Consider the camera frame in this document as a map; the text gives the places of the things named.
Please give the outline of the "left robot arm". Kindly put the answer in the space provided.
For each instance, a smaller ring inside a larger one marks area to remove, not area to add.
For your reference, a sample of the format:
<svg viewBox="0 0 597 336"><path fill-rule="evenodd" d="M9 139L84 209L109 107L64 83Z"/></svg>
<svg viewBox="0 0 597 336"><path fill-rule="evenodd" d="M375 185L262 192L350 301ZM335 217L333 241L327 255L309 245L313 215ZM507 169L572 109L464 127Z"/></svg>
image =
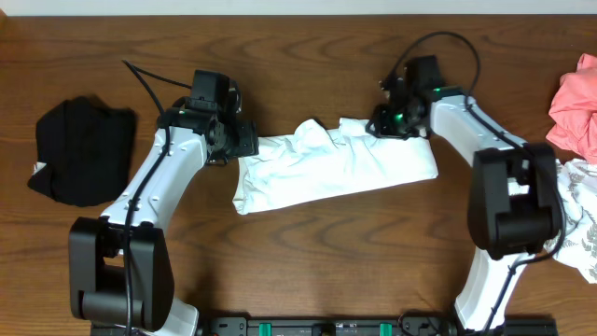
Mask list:
<svg viewBox="0 0 597 336"><path fill-rule="evenodd" d="M97 218L69 232L72 315L92 335L198 335L199 310L174 295L165 235L189 182L207 165L258 153L254 122L238 119L229 77L198 70L190 94L159 109L153 147L130 184Z"/></svg>

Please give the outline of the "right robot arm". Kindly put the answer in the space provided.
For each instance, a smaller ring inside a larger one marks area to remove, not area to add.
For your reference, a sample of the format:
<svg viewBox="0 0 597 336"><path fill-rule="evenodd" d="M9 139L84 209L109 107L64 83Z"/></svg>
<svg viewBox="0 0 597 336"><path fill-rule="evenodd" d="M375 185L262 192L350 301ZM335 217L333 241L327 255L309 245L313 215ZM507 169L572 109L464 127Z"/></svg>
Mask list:
<svg viewBox="0 0 597 336"><path fill-rule="evenodd" d="M565 213L553 149L530 144L492 120L472 94L449 87L437 58L407 62L380 84L387 103L366 126L378 138L437 135L469 164L467 227L476 247L444 335L555 335L552 319L508 319L505 308L530 264L551 258L546 241L563 242Z"/></svg>

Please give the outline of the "white printed t-shirt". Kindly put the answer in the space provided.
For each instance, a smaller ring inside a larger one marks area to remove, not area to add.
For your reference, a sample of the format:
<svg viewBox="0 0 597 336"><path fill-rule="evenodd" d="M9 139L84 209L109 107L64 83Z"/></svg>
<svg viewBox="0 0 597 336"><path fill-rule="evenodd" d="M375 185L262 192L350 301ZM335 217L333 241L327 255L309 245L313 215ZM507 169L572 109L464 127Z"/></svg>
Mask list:
<svg viewBox="0 0 597 336"><path fill-rule="evenodd" d="M438 177L427 140L377 138L364 119L327 130L302 122L294 133L260 137L258 154L239 159L232 203L240 215Z"/></svg>

